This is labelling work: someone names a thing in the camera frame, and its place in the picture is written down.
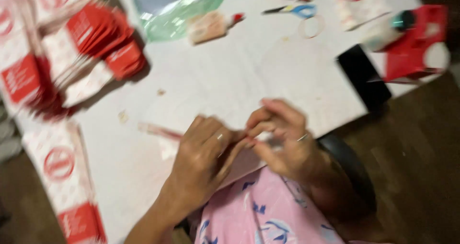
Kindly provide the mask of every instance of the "black smartphone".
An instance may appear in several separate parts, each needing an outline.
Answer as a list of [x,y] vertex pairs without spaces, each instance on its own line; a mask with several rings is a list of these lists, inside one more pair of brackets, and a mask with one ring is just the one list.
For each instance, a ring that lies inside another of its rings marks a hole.
[[336,60],[368,111],[374,111],[391,98],[391,92],[359,44],[343,52]]

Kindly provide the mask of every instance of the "blue scissors handle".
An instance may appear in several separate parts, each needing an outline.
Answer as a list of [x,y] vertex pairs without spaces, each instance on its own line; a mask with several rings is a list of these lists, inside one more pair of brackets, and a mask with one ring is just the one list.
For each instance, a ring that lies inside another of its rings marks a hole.
[[301,18],[311,18],[316,15],[316,11],[316,5],[313,4],[299,5],[291,10],[291,12],[295,13]]

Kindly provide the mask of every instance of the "hand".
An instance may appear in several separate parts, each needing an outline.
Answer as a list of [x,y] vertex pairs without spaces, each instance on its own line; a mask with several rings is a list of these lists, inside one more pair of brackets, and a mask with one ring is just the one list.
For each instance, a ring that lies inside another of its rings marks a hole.
[[261,141],[252,140],[253,149],[270,169],[281,176],[306,183],[318,175],[324,159],[316,141],[306,129],[305,116],[284,100],[262,99],[263,107],[254,111],[247,121],[248,137],[271,132],[283,142],[284,148],[274,152]]
[[246,146],[243,132],[227,129],[213,117],[198,116],[181,138],[179,152],[160,197],[170,216],[181,221],[204,205],[230,172]]

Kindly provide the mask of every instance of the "scissors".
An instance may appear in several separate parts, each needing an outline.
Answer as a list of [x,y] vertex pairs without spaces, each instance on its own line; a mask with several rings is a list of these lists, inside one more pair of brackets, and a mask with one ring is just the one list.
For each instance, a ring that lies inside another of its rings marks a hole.
[[311,18],[316,15],[316,5],[304,4],[299,6],[286,5],[276,9],[266,10],[262,14],[293,12],[300,18]]

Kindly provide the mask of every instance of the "plastic bag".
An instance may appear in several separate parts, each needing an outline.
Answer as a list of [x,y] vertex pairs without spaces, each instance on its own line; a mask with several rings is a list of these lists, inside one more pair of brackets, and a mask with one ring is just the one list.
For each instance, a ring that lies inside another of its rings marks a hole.
[[148,41],[185,36],[186,20],[217,9],[224,0],[134,0]]

